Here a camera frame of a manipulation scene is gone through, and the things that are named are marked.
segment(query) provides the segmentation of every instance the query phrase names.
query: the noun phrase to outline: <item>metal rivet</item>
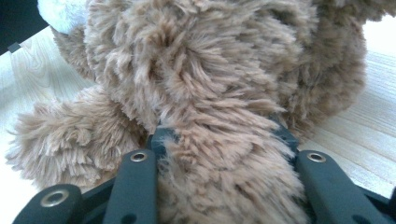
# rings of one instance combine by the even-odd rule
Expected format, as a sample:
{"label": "metal rivet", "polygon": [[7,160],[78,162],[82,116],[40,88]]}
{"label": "metal rivet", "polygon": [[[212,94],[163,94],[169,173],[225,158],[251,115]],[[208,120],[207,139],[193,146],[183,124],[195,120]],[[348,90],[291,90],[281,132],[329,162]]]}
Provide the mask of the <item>metal rivet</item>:
{"label": "metal rivet", "polygon": [[145,161],[148,155],[144,152],[138,152],[131,156],[131,161]]}
{"label": "metal rivet", "polygon": [[[53,197],[56,194],[60,194],[60,197],[55,200],[51,200],[50,197]],[[53,207],[64,202],[67,197],[69,197],[69,191],[67,189],[57,189],[44,196],[44,198],[41,199],[40,204],[43,207]]]}
{"label": "metal rivet", "polygon": [[307,155],[308,159],[315,162],[325,162],[326,158],[318,153],[309,153]]}

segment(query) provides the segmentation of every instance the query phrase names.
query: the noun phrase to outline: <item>teddy bear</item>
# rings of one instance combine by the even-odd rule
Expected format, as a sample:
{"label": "teddy bear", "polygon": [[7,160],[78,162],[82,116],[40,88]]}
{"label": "teddy bear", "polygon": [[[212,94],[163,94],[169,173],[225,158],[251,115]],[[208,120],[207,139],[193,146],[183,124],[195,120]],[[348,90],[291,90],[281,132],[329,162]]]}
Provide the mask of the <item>teddy bear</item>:
{"label": "teddy bear", "polygon": [[294,154],[364,88],[367,20],[386,0],[39,0],[64,59],[94,85],[37,103],[7,159],[40,188],[92,187],[174,130],[158,160],[161,223],[307,223]]}

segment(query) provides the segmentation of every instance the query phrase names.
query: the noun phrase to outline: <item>fluffy brown fur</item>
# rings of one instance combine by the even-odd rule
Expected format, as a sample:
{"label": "fluffy brown fur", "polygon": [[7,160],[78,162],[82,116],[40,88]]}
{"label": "fluffy brown fur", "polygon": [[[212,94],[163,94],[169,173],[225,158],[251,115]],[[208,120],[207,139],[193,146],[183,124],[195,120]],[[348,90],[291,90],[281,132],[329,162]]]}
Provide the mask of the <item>fluffy brown fur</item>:
{"label": "fluffy brown fur", "polygon": [[101,87],[21,116],[8,159],[41,187],[93,185],[161,120],[179,136],[164,140],[161,222],[306,223],[293,155],[268,117],[305,139],[352,104],[364,86],[361,26],[395,10],[385,0],[92,0],[85,29],[56,38]]}

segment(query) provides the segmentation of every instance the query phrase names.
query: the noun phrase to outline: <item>white plush ear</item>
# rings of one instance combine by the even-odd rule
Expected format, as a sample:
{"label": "white plush ear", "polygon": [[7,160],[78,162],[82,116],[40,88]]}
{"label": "white plush ear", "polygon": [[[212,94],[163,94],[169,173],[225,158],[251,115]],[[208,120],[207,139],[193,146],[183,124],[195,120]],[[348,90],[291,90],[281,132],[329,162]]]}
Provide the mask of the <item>white plush ear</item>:
{"label": "white plush ear", "polygon": [[70,34],[87,22],[87,0],[38,0],[41,17],[56,31]]}

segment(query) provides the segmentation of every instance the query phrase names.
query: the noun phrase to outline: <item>wood grain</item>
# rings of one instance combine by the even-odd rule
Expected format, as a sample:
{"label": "wood grain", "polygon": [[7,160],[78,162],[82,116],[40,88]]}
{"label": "wood grain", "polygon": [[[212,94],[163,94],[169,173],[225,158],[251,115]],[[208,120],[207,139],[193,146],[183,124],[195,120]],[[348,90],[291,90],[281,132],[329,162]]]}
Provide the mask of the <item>wood grain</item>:
{"label": "wood grain", "polygon": [[[386,197],[396,186],[396,36],[389,27],[396,27],[396,19],[364,27],[368,84],[359,101],[318,126],[315,137],[300,146],[329,154],[356,184]],[[63,60],[52,38],[47,28],[0,56],[0,223],[11,223],[36,194],[31,181],[5,165],[12,140],[7,130],[17,114],[31,111],[34,102],[72,99],[91,86]]]}

